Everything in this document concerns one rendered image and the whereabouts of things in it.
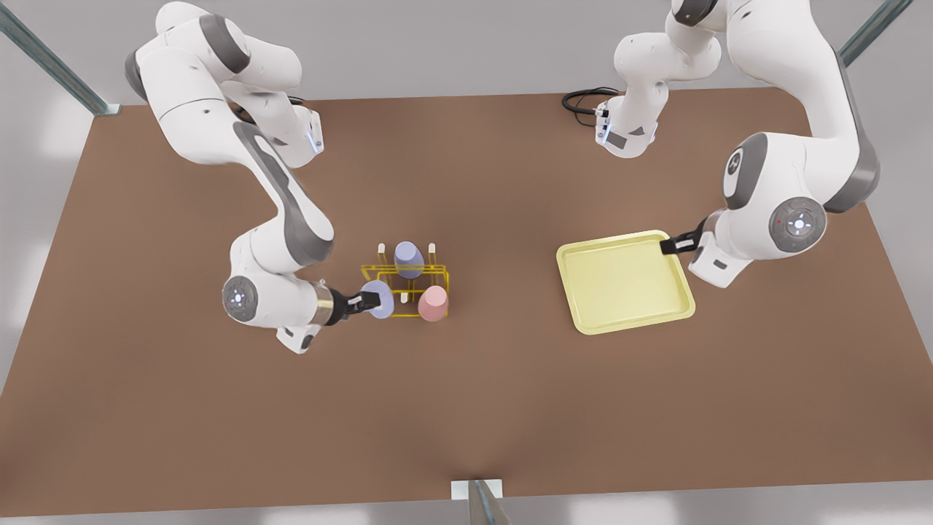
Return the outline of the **lavender cup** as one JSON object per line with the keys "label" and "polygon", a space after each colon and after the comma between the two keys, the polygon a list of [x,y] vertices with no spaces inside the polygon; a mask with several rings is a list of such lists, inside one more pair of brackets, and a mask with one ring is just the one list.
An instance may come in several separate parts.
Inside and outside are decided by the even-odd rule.
{"label": "lavender cup", "polygon": [[387,319],[393,315],[394,296],[392,289],[386,282],[380,280],[369,281],[364,283],[361,292],[378,296],[378,305],[367,310],[371,316],[374,316],[376,319]]}
{"label": "lavender cup", "polygon": [[414,243],[403,241],[394,248],[394,266],[404,279],[417,279],[423,273],[424,258]]}

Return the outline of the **yellow square tray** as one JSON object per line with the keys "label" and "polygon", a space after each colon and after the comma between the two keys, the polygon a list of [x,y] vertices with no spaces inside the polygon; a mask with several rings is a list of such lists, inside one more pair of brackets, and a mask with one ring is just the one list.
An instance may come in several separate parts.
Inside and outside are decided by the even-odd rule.
{"label": "yellow square tray", "polygon": [[663,230],[560,246],[556,260],[577,331],[599,335],[686,319],[695,312],[679,257]]}

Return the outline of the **pink cup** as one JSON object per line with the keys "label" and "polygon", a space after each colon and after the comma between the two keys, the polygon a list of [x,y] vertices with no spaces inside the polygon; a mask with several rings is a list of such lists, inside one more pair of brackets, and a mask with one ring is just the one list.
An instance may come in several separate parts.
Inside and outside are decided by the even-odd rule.
{"label": "pink cup", "polygon": [[418,301],[419,316],[428,322],[437,322],[448,312],[448,294],[440,285],[424,290]]}

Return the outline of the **silver frame post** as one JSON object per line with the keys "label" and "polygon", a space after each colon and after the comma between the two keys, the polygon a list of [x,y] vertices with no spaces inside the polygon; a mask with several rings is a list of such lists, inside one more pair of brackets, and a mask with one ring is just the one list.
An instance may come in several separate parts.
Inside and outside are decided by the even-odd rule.
{"label": "silver frame post", "polygon": [[91,114],[97,117],[120,113],[119,104],[106,103],[2,2],[0,2],[0,32]]}
{"label": "silver frame post", "polygon": [[844,69],[847,69],[914,0],[883,0],[883,3],[853,33],[839,49]]}
{"label": "silver frame post", "polygon": [[450,482],[450,498],[469,502],[470,525],[512,525],[501,505],[503,496],[502,479]]}

